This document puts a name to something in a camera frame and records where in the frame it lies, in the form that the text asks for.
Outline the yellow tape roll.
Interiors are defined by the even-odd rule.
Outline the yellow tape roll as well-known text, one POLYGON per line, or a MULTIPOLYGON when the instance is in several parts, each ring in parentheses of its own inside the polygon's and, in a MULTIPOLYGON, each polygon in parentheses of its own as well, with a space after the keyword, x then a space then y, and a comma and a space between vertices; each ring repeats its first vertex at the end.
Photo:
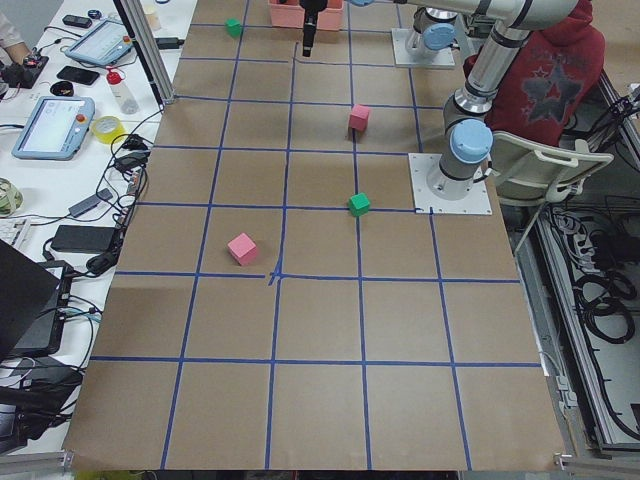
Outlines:
POLYGON ((111 145, 123 141, 126 136, 124 125, 115 116, 103 116, 95 119, 91 124, 90 130, 102 144, 111 145))

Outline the pink cube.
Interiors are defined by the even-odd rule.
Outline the pink cube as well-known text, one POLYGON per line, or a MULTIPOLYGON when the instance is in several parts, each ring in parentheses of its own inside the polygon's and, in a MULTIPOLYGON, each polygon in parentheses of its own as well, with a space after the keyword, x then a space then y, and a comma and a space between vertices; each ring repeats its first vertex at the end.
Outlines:
POLYGON ((348 127, 358 132, 367 129, 371 108, 366 105, 355 104, 349 113, 348 127))
POLYGON ((227 249, 234 260, 241 266, 252 263, 258 256, 257 244, 246 233, 240 233, 227 243, 227 249))

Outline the pink plastic bin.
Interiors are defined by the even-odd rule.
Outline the pink plastic bin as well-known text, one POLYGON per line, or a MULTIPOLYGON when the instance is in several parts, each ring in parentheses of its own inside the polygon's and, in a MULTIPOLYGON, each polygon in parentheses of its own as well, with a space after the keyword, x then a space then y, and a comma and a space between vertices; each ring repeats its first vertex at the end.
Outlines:
MULTIPOLYGON (((276 27, 301 28, 304 10, 298 1, 269 0, 268 7, 271 23, 276 27)), ((317 28, 324 31, 339 31, 343 24, 344 2, 329 0, 327 8, 319 13, 317 28)))

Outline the black power adapter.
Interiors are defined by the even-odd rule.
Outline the black power adapter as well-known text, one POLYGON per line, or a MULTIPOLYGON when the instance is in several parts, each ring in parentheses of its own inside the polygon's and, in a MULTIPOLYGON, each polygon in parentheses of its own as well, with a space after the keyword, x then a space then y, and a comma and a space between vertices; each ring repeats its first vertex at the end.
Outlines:
POLYGON ((113 227, 60 225, 51 248, 67 253, 102 253, 109 249, 115 233, 113 227))

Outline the beige plastic chair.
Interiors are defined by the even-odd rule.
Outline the beige plastic chair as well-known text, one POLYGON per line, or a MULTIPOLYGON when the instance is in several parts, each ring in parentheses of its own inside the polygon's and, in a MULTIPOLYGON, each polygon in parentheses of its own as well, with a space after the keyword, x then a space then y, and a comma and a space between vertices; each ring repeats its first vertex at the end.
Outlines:
POLYGON ((563 149, 495 131, 490 159, 499 203, 536 209, 514 248, 517 254, 544 207, 580 194, 584 181, 609 165, 613 155, 590 151, 582 139, 563 149))

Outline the near blue teach pendant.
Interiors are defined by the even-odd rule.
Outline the near blue teach pendant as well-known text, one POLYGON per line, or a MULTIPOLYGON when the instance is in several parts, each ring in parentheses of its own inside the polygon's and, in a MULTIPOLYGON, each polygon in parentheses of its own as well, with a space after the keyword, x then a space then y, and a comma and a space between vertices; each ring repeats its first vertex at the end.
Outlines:
POLYGON ((79 150, 95 114, 89 97, 41 97, 16 141, 19 159, 70 160, 79 150))

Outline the grey usb hub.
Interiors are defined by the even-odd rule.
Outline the grey usb hub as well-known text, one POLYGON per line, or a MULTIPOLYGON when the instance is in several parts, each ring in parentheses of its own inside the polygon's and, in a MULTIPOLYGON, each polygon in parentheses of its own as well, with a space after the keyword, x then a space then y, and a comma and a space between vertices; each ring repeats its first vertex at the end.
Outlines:
POLYGON ((96 208, 101 202, 110 200, 112 198, 113 198, 113 195, 109 188, 104 188, 102 190, 99 190, 97 193, 94 193, 91 196, 70 206, 68 209, 69 216, 71 218, 79 218, 83 214, 96 208))

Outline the pink cube near centre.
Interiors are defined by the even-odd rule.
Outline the pink cube near centre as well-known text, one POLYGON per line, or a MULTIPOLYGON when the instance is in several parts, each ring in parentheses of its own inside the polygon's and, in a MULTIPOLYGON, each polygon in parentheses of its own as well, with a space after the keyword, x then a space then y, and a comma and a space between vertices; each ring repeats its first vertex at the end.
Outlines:
POLYGON ((246 233, 240 233, 227 243, 227 249, 234 260, 241 266, 252 263, 258 256, 257 244, 246 233))

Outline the person in red hoodie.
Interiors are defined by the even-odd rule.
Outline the person in red hoodie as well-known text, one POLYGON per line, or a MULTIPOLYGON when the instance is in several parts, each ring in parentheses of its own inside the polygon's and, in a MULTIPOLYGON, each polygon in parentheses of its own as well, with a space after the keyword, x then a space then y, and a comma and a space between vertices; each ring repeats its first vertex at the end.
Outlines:
POLYGON ((604 67, 605 37, 592 21, 592 3, 581 0, 567 18, 533 32, 501 82, 486 126, 557 146, 604 67))

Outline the black laptop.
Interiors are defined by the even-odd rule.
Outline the black laptop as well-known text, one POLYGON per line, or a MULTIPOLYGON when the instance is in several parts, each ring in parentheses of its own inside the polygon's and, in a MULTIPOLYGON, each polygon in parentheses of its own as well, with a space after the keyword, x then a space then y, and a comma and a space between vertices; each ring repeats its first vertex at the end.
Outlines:
POLYGON ((58 351, 68 306, 72 267, 35 262, 1 244, 1 359, 37 358, 58 351))

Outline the aluminium frame post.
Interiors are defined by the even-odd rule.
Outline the aluminium frame post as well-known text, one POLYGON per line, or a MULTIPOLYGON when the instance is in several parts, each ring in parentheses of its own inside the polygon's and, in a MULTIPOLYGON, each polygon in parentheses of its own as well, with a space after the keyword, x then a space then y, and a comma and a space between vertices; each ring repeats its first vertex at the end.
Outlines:
POLYGON ((175 89, 141 3, 138 0, 114 0, 113 3, 133 42, 156 102, 161 107, 173 103, 175 89))

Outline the black smartphone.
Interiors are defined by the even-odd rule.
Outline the black smartphone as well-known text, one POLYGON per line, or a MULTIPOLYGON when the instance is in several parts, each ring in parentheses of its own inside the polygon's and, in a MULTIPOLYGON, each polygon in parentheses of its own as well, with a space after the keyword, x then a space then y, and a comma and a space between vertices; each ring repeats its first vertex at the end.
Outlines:
POLYGON ((84 68, 64 66, 56 74, 56 78, 85 86, 91 86, 100 78, 100 74, 96 71, 84 68))

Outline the pink cube far side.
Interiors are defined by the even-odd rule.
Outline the pink cube far side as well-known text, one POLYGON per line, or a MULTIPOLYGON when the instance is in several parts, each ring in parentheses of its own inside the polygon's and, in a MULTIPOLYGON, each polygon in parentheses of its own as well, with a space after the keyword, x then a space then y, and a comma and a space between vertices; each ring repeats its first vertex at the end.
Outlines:
POLYGON ((371 108, 366 105, 355 104, 349 113, 348 127, 358 132, 367 129, 371 108))

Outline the clear bottle red cap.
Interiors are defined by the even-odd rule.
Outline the clear bottle red cap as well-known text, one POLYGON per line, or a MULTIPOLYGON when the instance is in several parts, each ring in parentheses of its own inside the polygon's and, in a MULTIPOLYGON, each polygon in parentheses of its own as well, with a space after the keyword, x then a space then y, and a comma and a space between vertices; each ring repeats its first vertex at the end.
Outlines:
POLYGON ((113 68, 108 68, 106 81, 123 114, 132 115, 139 111, 137 101, 118 71, 113 68))

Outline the far blue teach pendant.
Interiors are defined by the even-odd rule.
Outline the far blue teach pendant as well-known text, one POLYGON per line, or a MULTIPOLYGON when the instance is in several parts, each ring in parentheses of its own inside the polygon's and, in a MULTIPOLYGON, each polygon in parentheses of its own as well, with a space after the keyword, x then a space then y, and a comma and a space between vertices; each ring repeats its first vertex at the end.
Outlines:
POLYGON ((78 62, 105 67, 115 64, 132 47, 125 26, 119 21, 106 19, 70 45, 64 54, 78 62))

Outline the green cube centre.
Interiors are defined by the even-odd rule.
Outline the green cube centre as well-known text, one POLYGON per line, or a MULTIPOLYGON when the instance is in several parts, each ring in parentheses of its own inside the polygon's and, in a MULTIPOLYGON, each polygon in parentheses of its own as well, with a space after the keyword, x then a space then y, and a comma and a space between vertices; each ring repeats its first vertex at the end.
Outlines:
POLYGON ((364 192, 352 195, 348 200, 348 208, 353 217, 360 217, 370 210, 370 200, 364 192))

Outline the black round dish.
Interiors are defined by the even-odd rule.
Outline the black round dish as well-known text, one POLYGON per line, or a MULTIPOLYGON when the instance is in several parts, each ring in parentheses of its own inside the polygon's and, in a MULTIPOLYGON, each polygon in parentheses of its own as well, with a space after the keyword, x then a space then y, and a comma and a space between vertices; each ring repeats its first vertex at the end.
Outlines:
POLYGON ((50 93, 58 97, 72 97, 75 90, 72 82, 61 80, 51 85, 50 93))

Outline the green cube far corner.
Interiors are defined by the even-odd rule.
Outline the green cube far corner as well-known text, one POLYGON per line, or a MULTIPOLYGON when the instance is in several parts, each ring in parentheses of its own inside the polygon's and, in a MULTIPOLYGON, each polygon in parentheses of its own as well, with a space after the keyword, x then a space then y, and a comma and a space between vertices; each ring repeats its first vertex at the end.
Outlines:
POLYGON ((243 31, 242 23, 236 18, 228 18, 225 21, 225 28, 227 33, 233 38, 239 37, 243 31))

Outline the blue teach pendant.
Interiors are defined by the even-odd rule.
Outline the blue teach pendant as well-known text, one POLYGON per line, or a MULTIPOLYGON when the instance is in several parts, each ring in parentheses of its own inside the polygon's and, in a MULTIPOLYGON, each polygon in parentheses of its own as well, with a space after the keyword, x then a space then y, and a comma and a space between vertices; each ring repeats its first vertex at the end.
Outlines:
POLYGON ((78 62, 105 67, 115 64, 132 47, 125 26, 119 21, 106 19, 70 45, 64 54, 78 62))
POLYGON ((16 141, 19 159, 70 160, 79 150, 95 114, 89 97, 41 97, 16 141))

